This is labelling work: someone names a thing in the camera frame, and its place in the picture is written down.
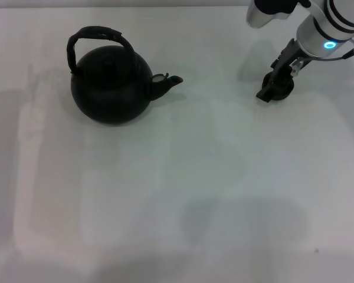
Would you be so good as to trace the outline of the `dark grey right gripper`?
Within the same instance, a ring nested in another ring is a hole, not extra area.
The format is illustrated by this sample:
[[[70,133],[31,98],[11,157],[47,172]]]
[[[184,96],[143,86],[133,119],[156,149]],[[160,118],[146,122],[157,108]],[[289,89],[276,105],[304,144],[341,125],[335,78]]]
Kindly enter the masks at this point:
[[[284,100],[286,93],[291,93],[294,88],[292,75],[296,75],[311,61],[312,57],[302,50],[298,40],[291,39],[272,63],[273,70],[265,75],[256,97],[266,103]]]

